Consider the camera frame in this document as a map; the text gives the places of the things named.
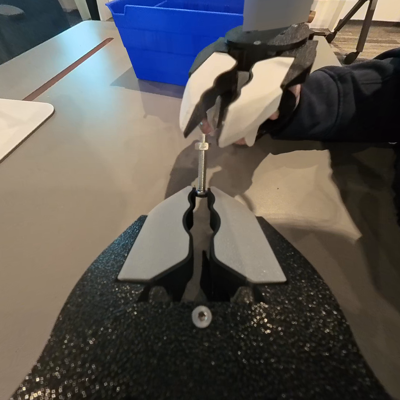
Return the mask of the person's right hand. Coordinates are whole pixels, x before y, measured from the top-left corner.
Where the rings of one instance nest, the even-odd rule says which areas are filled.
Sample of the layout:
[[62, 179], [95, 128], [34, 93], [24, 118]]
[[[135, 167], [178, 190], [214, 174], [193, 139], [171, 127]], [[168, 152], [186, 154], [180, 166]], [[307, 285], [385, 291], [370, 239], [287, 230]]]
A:
[[285, 90], [278, 109], [268, 118], [268, 121], [278, 120], [281, 123], [287, 120], [299, 104], [301, 88], [302, 84], [297, 84]]

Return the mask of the person's right forearm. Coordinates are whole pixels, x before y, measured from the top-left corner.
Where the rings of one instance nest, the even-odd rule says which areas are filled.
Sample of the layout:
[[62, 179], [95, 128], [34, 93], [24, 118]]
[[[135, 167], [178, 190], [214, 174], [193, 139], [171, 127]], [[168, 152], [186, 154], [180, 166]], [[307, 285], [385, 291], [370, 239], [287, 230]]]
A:
[[350, 66], [320, 68], [300, 86], [298, 102], [285, 93], [274, 138], [321, 142], [399, 143], [400, 49]]

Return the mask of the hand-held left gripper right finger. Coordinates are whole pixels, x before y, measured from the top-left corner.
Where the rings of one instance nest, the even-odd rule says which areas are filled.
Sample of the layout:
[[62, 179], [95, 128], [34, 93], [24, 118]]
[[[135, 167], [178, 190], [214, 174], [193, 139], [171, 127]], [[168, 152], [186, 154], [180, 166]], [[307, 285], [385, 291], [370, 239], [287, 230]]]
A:
[[216, 187], [209, 189], [217, 224], [216, 260], [251, 284], [281, 284], [286, 276], [253, 214], [243, 203]]

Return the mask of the blue plastic bin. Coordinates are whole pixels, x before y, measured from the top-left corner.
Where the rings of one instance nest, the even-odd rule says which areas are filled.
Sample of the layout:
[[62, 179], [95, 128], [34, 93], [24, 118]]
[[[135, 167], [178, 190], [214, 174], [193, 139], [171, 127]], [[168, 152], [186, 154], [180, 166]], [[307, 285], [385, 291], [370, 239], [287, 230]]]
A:
[[243, 24], [243, 0], [118, 0], [106, 4], [136, 77], [185, 86], [205, 47]]

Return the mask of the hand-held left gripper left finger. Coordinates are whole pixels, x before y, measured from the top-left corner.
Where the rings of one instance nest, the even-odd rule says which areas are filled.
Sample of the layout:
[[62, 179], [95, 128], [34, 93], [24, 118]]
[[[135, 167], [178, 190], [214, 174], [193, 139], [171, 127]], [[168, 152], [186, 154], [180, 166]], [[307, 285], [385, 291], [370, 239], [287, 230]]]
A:
[[189, 256], [184, 215], [191, 209], [193, 193], [194, 187], [187, 186], [149, 212], [118, 274], [119, 281], [151, 283]]

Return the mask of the silver bolt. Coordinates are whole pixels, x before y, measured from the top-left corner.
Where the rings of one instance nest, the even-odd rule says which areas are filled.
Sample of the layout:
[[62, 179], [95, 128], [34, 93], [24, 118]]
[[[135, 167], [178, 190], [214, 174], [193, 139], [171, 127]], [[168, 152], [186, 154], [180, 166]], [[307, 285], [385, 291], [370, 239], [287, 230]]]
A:
[[[207, 135], [202, 134], [199, 142], [208, 142]], [[206, 186], [206, 170], [207, 170], [207, 151], [198, 151], [198, 180], [196, 193], [198, 197], [207, 196]]]

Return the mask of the white document stand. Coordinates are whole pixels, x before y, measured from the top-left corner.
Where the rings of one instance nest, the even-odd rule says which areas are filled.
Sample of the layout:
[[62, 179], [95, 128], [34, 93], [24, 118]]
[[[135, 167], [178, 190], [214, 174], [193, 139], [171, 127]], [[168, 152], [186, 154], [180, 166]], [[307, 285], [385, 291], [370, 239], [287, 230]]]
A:
[[54, 114], [50, 103], [0, 99], [0, 160], [8, 157]]

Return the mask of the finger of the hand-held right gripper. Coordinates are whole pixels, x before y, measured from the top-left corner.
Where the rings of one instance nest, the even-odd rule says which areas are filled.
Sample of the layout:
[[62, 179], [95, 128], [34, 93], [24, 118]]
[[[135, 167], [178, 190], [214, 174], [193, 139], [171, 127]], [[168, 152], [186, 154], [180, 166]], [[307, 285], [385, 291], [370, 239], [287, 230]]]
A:
[[253, 65], [250, 80], [226, 109], [217, 140], [220, 148], [240, 139], [247, 146], [254, 145], [260, 125], [279, 107], [281, 85], [293, 62], [294, 57], [275, 57]]
[[179, 125], [188, 137], [206, 117], [219, 96], [232, 90], [237, 61], [228, 53], [212, 53], [189, 77], [179, 114]]

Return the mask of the black wheeled monitor stand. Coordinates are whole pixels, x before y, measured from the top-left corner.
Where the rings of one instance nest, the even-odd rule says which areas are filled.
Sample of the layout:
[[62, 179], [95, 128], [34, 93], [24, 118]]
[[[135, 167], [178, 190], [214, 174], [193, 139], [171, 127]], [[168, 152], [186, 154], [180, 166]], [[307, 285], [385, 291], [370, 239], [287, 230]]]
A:
[[358, 0], [356, 4], [351, 8], [351, 10], [346, 14], [346, 16], [339, 21], [334, 30], [326, 35], [326, 40], [330, 44], [336, 37], [337, 33], [351, 20], [351, 18], [358, 12], [358, 10], [365, 4], [368, 3], [366, 15], [363, 20], [362, 28], [358, 37], [358, 42], [356, 46], [356, 50], [352, 53], [348, 53], [344, 60], [343, 64], [350, 65], [352, 64], [359, 56], [360, 53], [363, 52], [365, 43], [367, 40], [367, 36], [373, 21], [373, 16], [377, 6], [377, 0]]

